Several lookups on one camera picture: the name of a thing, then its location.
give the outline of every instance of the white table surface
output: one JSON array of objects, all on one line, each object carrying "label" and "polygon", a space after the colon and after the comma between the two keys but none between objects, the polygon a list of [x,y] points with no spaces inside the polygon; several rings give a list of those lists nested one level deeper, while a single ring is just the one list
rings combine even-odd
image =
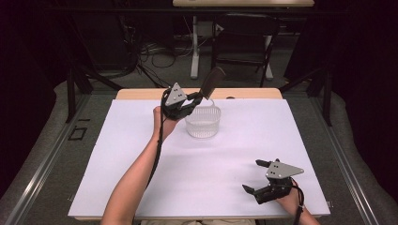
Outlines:
[{"label": "white table surface", "polygon": [[[276,202],[257,204],[242,185],[268,184],[267,168],[279,158],[304,169],[294,176],[315,216],[329,209],[284,99],[215,99],[222,110],[216,136],[191,137],[181,121],[162,146],[158,169],[136,213],[137,219],[283,218]],[[69,216],[100,219],[116,183],[144,149],[159,100],[114,100],[74,198]]]}]

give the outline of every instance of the forearm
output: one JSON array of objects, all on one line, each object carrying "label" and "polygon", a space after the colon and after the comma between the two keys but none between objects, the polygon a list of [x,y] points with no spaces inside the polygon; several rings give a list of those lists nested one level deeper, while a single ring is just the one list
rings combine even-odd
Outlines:
[{"label": "forearm", "polygon": [[152,136],[143,152],[117,183],[106,206],[102,224],[131,224],[152,171],[158,138],[157,135]]},{"label": "forearm", "polygon": [[316,218],[314,218],[313,215],[311,215],[311,213],[304,208],[303,212],[301,213],[301,216],[299,218],[299,224],[300,225],[319,225],[318,220],[316,220]]}]

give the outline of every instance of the black curtain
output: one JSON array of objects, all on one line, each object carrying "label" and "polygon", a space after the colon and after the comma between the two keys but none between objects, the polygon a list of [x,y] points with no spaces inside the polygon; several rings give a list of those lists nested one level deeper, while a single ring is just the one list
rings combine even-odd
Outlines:
[{"label": "black curtain", "polygon": [[346,103],[355,145],[378,183],[398,202],[398,7],[379,3],[336,65],[333,90]]},{"label": "black curtain", "polygon": [[378,183],[398,202],[398,12],[394,1],[318,0],[347,16],[310,19],[284,76],[294,80],[325,65],[346,103],[354,142]]},{"label": "black curtain", "polygon": [[0,3],[0,196],[23,165],[66,79],[54,39],[35,5]]}]

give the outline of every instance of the clear plastic container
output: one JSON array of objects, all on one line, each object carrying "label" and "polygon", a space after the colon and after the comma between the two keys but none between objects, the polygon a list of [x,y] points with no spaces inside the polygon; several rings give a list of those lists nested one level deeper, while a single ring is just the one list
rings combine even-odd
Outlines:
[{"label": "clear plastic container", "polygon": [[219,131],[222,111],[211,99],[211,106],[197,106],[191,115],[185,117],[188,133],[194,138],[210,138]]}]

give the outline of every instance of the human arm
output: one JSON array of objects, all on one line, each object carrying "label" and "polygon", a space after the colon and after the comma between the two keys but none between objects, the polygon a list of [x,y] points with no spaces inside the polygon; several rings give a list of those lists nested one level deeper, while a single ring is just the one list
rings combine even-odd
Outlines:
[{"label": "human arm", "polygon": [[[152,136],[143,152],[135,159],[117,183],[102,217],[101,224],[131,224],[135,211],[144,195],[157,153],[161,128],[161,108],[153,110]],[[163,140],[169,136],[178,121],[166,119],[163,123]]]},{"label": "human arm", "polygon": [[[299,192],[297,189],[292,188],[290,193],[280,199],[276,200],[287,213],[295,216],[299,207]],[[299,218],[300,225],[319,225],[320,223],[314,218],[314,216],[308,211],[306,207],[302,208],[302,213]]]}]

